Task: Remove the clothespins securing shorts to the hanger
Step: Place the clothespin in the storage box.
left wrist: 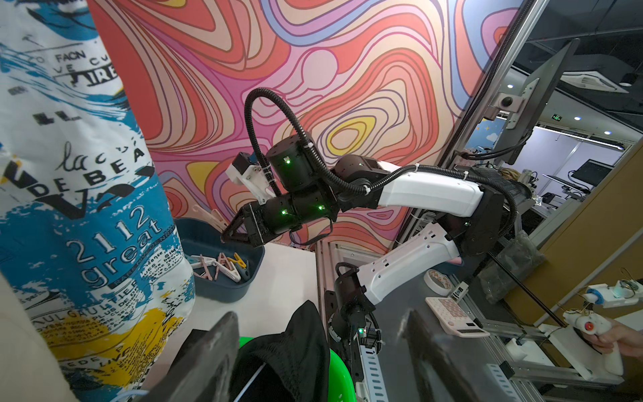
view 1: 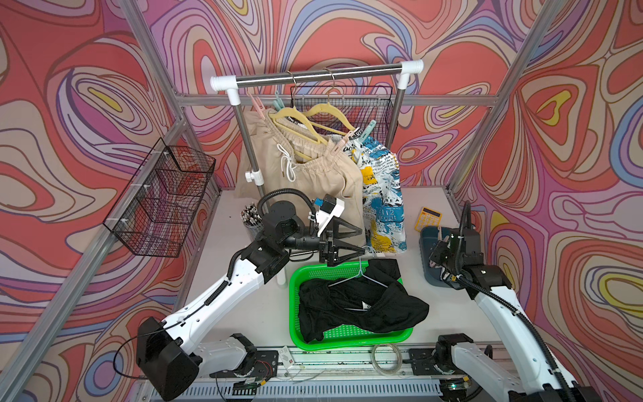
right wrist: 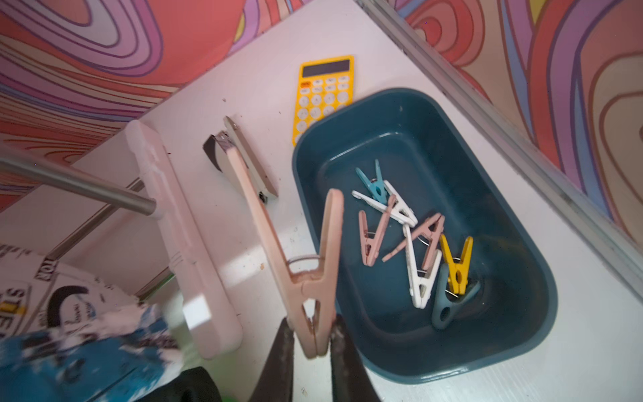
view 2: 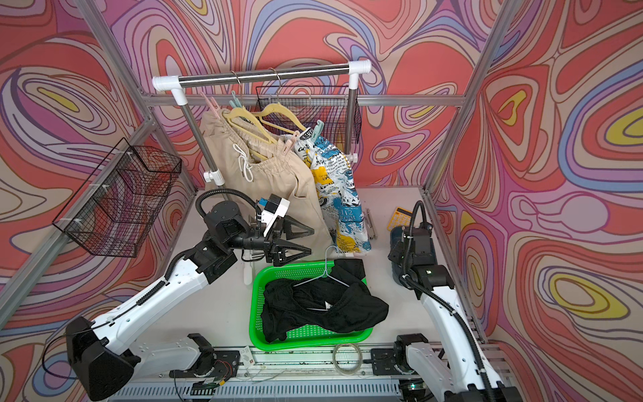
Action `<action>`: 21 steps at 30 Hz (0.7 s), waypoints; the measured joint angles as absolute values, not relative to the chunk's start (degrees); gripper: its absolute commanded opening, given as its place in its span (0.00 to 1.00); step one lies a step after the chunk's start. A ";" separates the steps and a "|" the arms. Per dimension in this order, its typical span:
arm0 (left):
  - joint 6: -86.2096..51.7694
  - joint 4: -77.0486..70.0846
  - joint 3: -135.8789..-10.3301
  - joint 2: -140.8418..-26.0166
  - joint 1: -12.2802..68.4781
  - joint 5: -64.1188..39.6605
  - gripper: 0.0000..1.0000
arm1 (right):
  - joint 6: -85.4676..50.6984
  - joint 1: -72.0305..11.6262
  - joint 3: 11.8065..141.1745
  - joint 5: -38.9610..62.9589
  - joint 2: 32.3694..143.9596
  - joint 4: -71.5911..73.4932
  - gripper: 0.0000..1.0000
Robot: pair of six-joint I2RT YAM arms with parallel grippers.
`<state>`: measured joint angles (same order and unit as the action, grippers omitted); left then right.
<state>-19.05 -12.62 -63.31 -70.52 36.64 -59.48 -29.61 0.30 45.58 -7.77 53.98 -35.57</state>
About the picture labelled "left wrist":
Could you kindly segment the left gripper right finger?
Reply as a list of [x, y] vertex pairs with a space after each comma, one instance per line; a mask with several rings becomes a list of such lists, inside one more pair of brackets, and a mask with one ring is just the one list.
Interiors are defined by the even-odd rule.
[[403, 338], [421, 401], [495, 400], [495, 383], [477, 345], [435, 333], [415, 310], [407, 313]]

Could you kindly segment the beige shorts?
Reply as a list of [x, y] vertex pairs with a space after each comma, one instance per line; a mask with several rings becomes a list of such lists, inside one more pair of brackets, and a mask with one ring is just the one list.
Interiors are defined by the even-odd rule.
[[1, 279], [1, 400], [76, 400], [5, 278]]

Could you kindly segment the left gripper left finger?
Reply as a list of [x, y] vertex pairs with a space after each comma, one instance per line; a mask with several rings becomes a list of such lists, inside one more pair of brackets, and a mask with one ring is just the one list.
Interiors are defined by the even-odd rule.
[[239, 323], [228, 312], [146, 395], [146, 401], [228, 401]]

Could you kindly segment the black shorts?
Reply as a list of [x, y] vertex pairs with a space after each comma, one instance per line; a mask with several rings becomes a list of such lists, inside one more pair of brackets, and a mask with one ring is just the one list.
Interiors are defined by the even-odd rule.
[[330, 349], [314, 303], [294, 311], [286, 329], [251, 339], [234, 364], [231, 401], [326, 401]]

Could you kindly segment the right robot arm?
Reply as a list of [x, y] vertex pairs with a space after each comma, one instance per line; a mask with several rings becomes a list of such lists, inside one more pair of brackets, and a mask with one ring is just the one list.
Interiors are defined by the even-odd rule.
[[[293, 128], [269, 151], [260, 148], [255, 101], [272, 102]], [[470, 171], [428, 165], [396, 166], [346, 150], [333, 166], [317, 140], [276, 92], [256, 88], [244, 102], [244, 120], [267, 194], [242, 206], [223, 241], [260, 247], [327, 219], [354, 244], [373, 244], [395, 228], [400, 209], [435, 213], [421, 236], [396, 248], [372, 268], [352, 268], [336, 282], [338, 310], [329, 331], [339, 343], [391, 291], [424, 269], [459, 256], [478, 256], [505, 236], [517, 219], [517, 202], [501, 184]]]

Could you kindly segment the light blue wire hanger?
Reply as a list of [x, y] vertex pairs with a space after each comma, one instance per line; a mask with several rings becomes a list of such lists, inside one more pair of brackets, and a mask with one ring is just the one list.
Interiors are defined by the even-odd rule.
[[266, 367], [266, 363], [263, 363], [257, 370], [256, 372], [253, 373], [253, 375], [249, 378], [247, 383], [244, 385], [244, 387], [241, 389], [241, 391], [238, 393], [236, 396], [234, 402], [241, 402], [243, 399], [244, 395], [247, 393], [249, 388], [253, 385], [253, 383], [256, 381], [256, 379], [259, 377], [263, 369]]

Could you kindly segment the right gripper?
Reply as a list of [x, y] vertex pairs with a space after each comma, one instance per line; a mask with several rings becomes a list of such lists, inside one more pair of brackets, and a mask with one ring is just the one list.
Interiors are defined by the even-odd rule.
[[244, 205], [221, 234], [223, 242], [235, 242], [254, 248], [277, 239], [280, 234], [267, 224], [258, 202]]

